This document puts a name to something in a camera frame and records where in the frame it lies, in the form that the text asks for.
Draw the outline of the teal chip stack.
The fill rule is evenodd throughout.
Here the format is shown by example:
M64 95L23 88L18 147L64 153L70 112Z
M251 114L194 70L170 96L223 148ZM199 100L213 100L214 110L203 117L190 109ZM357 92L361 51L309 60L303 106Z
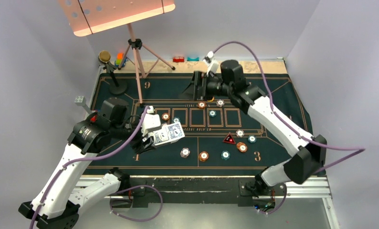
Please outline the teal chip stack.
M231 154L228 151L222 151L221 158L223 160L228 160L230 158Z

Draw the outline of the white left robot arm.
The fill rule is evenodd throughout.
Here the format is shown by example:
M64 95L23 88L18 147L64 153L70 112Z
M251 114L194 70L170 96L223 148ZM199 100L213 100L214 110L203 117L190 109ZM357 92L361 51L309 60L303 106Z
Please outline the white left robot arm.
M146 106L131 122L126 117L128 103L111 97L99 111L78 122L68 137L63 155L40 193L20 205L18 211L30 220L30 228L71 229L79 217L108 195L124 195L134 190L130 176L112 168L98 181L74 192L81 175L93 161L107 159L127 146L140 154L165 143L166 132L154 107Z

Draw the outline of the white purple poker chip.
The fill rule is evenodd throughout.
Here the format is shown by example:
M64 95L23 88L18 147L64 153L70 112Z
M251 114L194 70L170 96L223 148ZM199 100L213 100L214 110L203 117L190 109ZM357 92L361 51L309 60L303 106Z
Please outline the white purple poker chip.
M225 105L225 102L221 99L217 100L216 101L216 106L217 107L223 107Z
M244 131L241 129L237 130L235 133L237 137L244 137L245 135Z

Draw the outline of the orange poker chip pile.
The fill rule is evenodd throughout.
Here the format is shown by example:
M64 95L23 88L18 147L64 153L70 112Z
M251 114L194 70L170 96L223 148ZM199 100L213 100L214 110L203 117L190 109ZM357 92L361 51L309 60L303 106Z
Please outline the orange poker chip pile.
M236 147L237 147L237 149L238 149L240 152L242 152L242 153L245 153L245 152L248 150L247 145L246 145L245 143L243 143L243 142L238 142L238 143L236 144Z

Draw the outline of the orange chip stack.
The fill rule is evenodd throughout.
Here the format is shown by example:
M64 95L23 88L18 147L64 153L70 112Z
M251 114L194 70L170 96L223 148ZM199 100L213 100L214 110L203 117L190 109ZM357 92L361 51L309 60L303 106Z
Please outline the orange chip stack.
M201 153L199 153L199 161L205 162L208 160L208 158L209 158L208 152L202 151Z

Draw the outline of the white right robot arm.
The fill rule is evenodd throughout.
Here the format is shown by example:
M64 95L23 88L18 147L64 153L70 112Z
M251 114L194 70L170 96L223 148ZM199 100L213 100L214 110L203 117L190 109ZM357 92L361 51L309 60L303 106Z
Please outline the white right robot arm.
M314 137L272 105L262 89L246 81L238 61L223 61L220 69L217 75L195 71L179 97L206 101L226 96L233 106L262 124L280 141L291 158L256 176L255 188L259 193L267 194L275 185L289 181L302 184L324 167L327 141L323 136Z

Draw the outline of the blue playing card deck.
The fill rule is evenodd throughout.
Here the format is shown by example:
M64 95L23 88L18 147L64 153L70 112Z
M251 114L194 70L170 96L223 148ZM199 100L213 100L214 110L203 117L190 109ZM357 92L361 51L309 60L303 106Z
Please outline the blue playing card deck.
M155 147L172 144L185 137L181 123L172 123L153 132Z

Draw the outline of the black red all-in triangle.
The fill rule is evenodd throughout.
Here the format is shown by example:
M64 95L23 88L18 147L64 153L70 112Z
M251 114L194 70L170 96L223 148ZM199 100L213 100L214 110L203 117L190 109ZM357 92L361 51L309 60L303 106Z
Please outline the black red all-in triangle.
M234 137L232 136L231 132L229 132L225 138L223 139L222 141L223 143L227 143L227 144L236 144L236 141L234 139Z

